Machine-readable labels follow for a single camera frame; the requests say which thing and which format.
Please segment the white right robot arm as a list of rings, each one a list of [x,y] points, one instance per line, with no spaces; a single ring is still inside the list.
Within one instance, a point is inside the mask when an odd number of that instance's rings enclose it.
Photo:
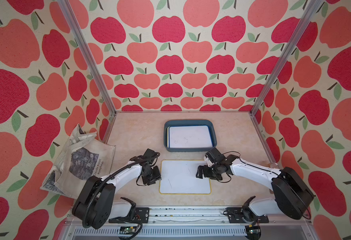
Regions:
[[[293,220],[300,220],[308,212],[314,200],[314,194],[290,168],[273,169],[242,159],[239,152],[221,153],[212,148],[204,156],[205,165],[199,166],[196,178],[209,178],[223,182],[223,175],[243,177],[257,182],[273,192],[272,197],[257,199],[250,197],[237,214],[244,222],[252,224],[264,215],[285,214]]]

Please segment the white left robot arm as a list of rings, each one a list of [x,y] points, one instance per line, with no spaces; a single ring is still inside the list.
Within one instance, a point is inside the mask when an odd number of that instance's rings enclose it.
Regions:
[[[72,214],[82,220],[84,228],[101,228],[108,220],[123,222],[135,220],[136,203],[122,197],[115,202],[114,195],[132,180],[142,180],[141,187],[150,186],[161,180],[156,161],[160,153],[147,149],[143,155],[132,157],[128,163],[112,174],[87,179]]]

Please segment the yellow-framed whiteboard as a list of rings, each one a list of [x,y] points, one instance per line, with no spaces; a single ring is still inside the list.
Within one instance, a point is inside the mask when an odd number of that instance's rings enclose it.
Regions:
[[[210,179],[196,177],[199,160],[163,160],[161,162],[161,180],[159,193],[162,195],[209,195]]]

